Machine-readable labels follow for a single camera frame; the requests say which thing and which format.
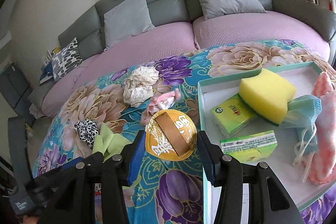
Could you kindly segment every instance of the sofa seat cushion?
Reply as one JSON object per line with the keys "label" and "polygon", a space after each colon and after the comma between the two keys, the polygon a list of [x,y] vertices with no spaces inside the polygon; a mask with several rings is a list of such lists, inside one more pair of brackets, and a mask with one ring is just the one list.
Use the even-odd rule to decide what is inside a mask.
{"label": "sofa seat cushion", "polygon": [[100,54],[75,84],[75,88],[137,64],[196,50],[193,26],[188,22],[175,22],[125,39]]}
{"label": "sofa seat cushion", "polygon": [[78,81],[80,75],[98,57],[99,55],[94,55],[84,60],[78,67],[74,68],[55,83],[55,85],[44,97],[42,103],[42,111],[45,115],[49,117],[56,116],[62,105],[68,100],[74,91],[74,85],[76,84],[76,81]]}
{"label": "sofa seat cushion", "polygon": [[193,23],[197,48],[266,39],[288,39],[303,43],[328,60],[330,47],[311,27],[295,18],[273,11],[265,14],[224,15]]}

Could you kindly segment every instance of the screw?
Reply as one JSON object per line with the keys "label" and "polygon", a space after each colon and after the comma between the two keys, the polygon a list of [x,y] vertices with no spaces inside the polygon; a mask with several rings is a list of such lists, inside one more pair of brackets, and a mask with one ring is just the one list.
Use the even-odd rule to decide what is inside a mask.
{"label": "screw", "polygon": [[122,155],[120,155],[120,154],[116,154],[116,155],[113,155],[113,156],[112,156],[112,159],[113,159],[114,161],[120,161],[122,158],[123,158],[123,157],[122,157]]}
{"label": "screw", "polygon": [[266,169],[268,167],[268,164],[267,164],[267,162],[261,161],[261,162],[259,162],[259,166],[263,169]]}
{"label": "screw", "polygon": [[223,159],[224,161],[231,161],[231,160],[232,160],[232,157],[231,157],[230,155],[224,155],[224,156],[222,157],[222,159]]}
{"label": "screw", "polygon": [[85,163],[83,163],[82,161],[76,164],[77,169],[83,169],[84,167],[85,167]]}

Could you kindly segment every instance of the brown tape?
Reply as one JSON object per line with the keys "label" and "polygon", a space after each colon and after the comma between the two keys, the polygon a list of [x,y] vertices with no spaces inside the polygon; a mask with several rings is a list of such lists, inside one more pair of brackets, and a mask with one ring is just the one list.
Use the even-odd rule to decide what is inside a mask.
{"label": "brown tape", "polygon": [[167,139],[179,157],[190,150],[190,146],[176,128],[174,122],[169,117],[167,112],[162,113],[160,116],[156,117],[155,120],[161,127],[163,133],[166,135]]}

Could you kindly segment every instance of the sponge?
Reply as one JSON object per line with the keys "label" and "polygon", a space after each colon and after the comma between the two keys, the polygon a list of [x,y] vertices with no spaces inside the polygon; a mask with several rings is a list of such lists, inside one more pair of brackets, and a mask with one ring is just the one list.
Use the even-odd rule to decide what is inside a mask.
{"label": "sponge", "polygon": [[276,73],[261,69],[259,75],[241,80],[238,93],[259,115],[280,124],[287,114],[287,103],[293,99],[296,89]]}

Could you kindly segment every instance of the yellow paper cup lid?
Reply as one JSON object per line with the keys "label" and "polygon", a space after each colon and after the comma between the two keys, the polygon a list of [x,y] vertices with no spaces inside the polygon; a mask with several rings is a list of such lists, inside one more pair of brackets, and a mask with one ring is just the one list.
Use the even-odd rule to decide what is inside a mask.
{"label": "yellow paper cup lid", "polygon": [[[175,126],[181,133],[182,137],[190,146],[190,150],[182,156],[179,156],[175,152],[173,146],[168,141],[161,127],[155,120],[156,117],[160,116],[164,112],[167,112],[167,114],[172,119]],[[197,137],[196,126],[194,125],[193,121],[190,119],[189,116],[176,109],[160,110],[153,115],[153,117],[151,118],[151,120],[147,125],[146,151],[149,154],[163,160],[170,160],[170,161],[185,160],[193,153],[196,147],[196,140],[197,140],[196,137]]]}

